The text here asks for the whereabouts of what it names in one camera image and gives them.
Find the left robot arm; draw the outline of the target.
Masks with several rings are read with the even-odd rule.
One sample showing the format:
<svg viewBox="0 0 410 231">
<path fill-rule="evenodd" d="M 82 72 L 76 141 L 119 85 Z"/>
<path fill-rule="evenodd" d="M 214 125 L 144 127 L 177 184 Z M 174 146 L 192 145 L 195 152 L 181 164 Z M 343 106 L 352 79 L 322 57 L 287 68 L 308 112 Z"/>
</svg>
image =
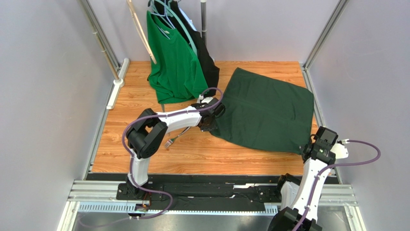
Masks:
<svg viewBox="0 0 410 231">
<path fill-rule="evenodd" d="M 130 154 L 130 164 L 126 182 L 118 186 L 117 199 L 141 200 L 148 193 L 154 192 L 146 187 L 149 163 L 167 133 L 191 127 L 198 127 L 201 131 L 214 131 L 218 127 L 216 119 L 225 110 L 221 100 L 203 96 L 181 110 L 160 113 L 151 108 L 144 110 L 123 133 L 122 143 Z"/>
</svg>

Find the dark green cloth napkin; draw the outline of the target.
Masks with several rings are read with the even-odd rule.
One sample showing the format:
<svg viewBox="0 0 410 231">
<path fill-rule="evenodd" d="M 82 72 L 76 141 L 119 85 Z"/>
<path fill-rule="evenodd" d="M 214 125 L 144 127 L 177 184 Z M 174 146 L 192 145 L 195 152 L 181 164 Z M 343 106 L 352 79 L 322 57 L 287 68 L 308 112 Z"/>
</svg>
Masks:
<svg viewBox="0 0 410 231">
<path fill-rule="evenodd" d="M 292 83 L 236 68 L 222 104 L 211 134 L 230 143 L 299 154 L 311 135 L 314 95 Z"/>
</svg>

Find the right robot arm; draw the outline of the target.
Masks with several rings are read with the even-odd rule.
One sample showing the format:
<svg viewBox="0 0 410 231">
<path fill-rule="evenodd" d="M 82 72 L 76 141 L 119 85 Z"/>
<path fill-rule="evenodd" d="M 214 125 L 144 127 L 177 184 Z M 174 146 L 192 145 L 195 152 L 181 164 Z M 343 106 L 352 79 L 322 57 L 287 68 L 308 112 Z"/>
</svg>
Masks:
<svg viewBox="0 0 410 231">
<path fill-rule="evenodd" d="M 336 161 L 332 152 L 338 134 L 320 126 L 302 149 L 304 162 L 301 180 L 290 174 L 282 175 L 276 194 L 281 199 L 280 211 L 269 224 L 269 231 L 321 231 L 318 224 L 318 203 L 330 173 L 328 166 Z"/>
</svg>

